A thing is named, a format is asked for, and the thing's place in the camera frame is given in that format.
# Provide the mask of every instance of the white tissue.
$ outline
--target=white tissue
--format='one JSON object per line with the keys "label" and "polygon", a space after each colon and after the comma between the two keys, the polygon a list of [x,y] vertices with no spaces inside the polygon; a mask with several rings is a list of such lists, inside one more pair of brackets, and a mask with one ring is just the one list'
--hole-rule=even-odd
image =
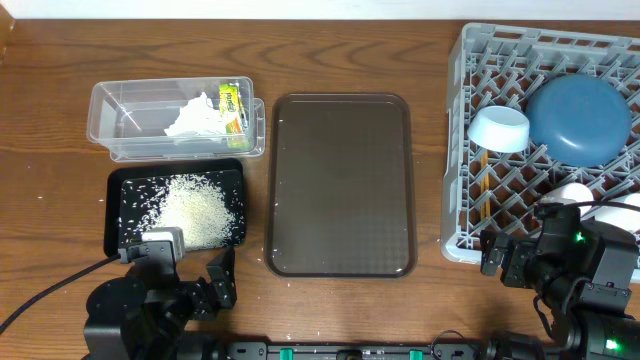
{"label": "white tissue", "polygon": [[211,99],[202,93],[180,108],[176,122],[164,132],[167,136],[215,135],[226,134],[227,130],[220,111],[214,109]]}

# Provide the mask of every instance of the wooden table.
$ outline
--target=wooden table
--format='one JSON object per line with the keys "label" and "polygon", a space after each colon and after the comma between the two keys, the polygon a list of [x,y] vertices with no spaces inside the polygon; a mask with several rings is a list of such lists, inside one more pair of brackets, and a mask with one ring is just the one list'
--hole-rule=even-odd
{"label": "wooden table", "polygon": [[[464,23],[19,20],[0,67],[0,318],[104,258],[106,180],[120,165],[85,136],[97,82],[245,75],[269,118],[276,99],[290,92],[386,92],[407,101],[418,266],[400,281],[274,276],[261,250],[267,150],[243,160],[249,231],[237,249],[236,308],[191,328],[280,342],[424,343],[446,329],[472,338],[497,329],[545,338],[533,291],[504,288],[440,253],[447,61]],[[515,24],[640,37],[639,23]],[[181,277],[204,275],[216,253],[189,254],[178,266]],[[87,296],[127,269],[105,266],[33,306],[0,337],[0,358],[81,358]],[[640,315],[640,296],[629,312]]]}

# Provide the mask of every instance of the white rice pile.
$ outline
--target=white rice pile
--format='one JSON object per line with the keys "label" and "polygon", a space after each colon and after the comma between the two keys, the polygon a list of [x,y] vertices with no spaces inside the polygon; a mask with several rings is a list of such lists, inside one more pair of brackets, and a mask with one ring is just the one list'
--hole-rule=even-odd
{"label": "white rice pile", "polygon": [[154,190],[156,195],[142,204],[149,210],[135,231],[180,227],[187,250],[220,247],[231,236],[235,217],[225,206],[222,190],[206,177],[174,175]]}

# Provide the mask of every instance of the green clip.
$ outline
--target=green clip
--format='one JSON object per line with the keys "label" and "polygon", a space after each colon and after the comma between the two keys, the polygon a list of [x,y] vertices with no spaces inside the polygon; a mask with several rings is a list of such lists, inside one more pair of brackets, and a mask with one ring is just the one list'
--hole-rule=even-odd
{"label": "green clip", "polygon": [[409,360],[422,360],[424,355],[420,350],[411,350],[409,351]]}
{"label": "green clip", "polygon": [[293,349],[280,349],[280,360],[293,360]]}

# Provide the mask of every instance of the clear plastic container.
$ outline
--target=clear plastic container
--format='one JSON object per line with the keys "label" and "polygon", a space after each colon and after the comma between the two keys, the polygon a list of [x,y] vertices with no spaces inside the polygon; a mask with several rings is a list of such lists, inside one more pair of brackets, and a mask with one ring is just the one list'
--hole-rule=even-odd
{"label": "clear plastic container", "polygon": [[[220,85],[234,84],[242,103],[241,134],[167,136],[180,109],[205,93],[218,109]],[[247,77],[111,81],[91,94],[87,138],[116,162],[258,156],[265,149],[264,103]]]}

